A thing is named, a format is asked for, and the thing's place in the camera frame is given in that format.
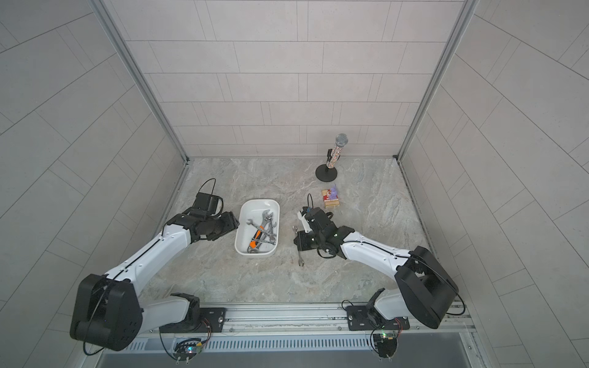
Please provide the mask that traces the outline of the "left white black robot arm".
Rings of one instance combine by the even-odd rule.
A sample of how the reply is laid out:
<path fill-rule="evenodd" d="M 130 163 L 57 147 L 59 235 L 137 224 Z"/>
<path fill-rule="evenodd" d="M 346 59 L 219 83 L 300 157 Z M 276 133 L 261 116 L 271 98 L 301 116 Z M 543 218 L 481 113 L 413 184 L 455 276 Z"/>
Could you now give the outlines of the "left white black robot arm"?
<path fill-rule="evenodd" d="M 74 340 L 122 351 L 137 335 L 153 329 L 168 333 L 219 333 L 224 308 L 201 308 L 198 297 L 173 293 L 141 305 L 139 294 L 150 280 L 190 245 L 214 241 L 239 227 L 231 212 L 218 218 L 178 214 L 162 233 L 129 259 L 104 274 L 89 274 L 78 286 L 71 320 Z"/>

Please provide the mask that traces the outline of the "orange handled adjustable wrench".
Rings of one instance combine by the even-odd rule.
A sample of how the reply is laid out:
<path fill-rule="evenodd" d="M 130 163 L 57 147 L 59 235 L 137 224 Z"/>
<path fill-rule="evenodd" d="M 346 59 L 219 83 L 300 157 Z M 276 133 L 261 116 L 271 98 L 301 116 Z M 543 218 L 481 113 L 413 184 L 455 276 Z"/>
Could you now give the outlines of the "orange handled adjustable wrench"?
<path fill-rule="evenodd" d="M 275 235 L 273 232 L 273 213 L 269 209 L 262 213 L 262 224 L 257 225 L 252 219 L 248 219 L 247 224 L 256 227 L 256 233 L 251 238 L 247 252 L 258 253 L 261 244 L 275 244 Z"/>

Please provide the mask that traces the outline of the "long silver open-end wrench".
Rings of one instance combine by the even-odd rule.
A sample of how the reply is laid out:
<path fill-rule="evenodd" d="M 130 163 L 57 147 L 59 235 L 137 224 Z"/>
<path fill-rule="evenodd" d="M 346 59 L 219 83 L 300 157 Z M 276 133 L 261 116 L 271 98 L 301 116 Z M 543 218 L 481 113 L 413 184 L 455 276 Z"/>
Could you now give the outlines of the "long silver open-end wrench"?
<path fill-rule="evenodd" d="M 305 261 L 302 257 L 302 244 L 301 244 L 301 237 L 299 234 L 299 230 L 297 225 L 293 225 L 292 227 L 293 232 L 295 233 L 295 240 L 294 243 L 297 247 L 297 253 L 298 253 L 298 266 L 303 268 L 305 266 Z"/>

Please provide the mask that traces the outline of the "white plastic storage box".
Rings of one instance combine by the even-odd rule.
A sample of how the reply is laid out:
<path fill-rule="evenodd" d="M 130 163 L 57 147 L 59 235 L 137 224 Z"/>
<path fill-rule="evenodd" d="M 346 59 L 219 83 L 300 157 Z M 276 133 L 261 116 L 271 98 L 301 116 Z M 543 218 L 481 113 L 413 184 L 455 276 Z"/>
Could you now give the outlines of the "white plastic storage box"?
<path fill-rule="evenodd" d="M 280 205 L 273 199 L 250 199 L 242 205 L 235 250 L 250 258 L 273 255 L 279 240 Z"/>

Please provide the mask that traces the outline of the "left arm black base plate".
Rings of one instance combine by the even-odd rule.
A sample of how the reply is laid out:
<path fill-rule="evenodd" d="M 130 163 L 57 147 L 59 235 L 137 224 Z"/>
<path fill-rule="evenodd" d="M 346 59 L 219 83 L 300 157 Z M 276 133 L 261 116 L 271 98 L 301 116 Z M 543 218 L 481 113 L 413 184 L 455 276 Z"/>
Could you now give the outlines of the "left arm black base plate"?
<path fill-rule="evenodd" d="M 226 313 L 226 308 L 189 308 L 181 322 L 164 325 L 159 331 L 163 334 L 220 333 Z"/>

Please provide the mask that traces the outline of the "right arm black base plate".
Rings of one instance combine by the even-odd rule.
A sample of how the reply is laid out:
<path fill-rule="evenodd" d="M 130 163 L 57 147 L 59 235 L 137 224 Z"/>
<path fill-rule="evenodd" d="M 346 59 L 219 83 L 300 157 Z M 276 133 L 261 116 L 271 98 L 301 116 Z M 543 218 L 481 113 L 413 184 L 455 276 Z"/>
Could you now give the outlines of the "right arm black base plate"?
<path fill-rule="evenodd" d="M 348 305 L 344 307 L 348 319 L 350 331 L 368 331 L 384 329 L 386 331 L 409 331 L 410 322 L 406 317 L 397 317 L 393 320 L 377 323 L 369 317 L 365 305 Z"/>

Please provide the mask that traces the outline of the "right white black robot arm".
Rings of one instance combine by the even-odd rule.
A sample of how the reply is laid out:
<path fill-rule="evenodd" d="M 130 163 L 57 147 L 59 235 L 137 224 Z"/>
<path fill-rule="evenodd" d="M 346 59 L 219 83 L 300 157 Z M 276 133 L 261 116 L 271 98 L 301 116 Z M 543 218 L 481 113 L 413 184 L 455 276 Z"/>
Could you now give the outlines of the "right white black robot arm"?
<path fill-rule="evenodd" d="M 413 251 L 368 239 L 348 226 L 338 227 L 332 213 L 305 206 L 298 213 L 303 229 L 294 239 L 302 251 L 316 250 L 323 259 L 339 257 L 360 262 L 395 280 L 396 290 L 377 290 L 365 306 L 345 309 L 360 330 L 407 328 L 412 316 L 422 325 L 437 329 L 459 289 L 433 254 L 421 246 Z"/>

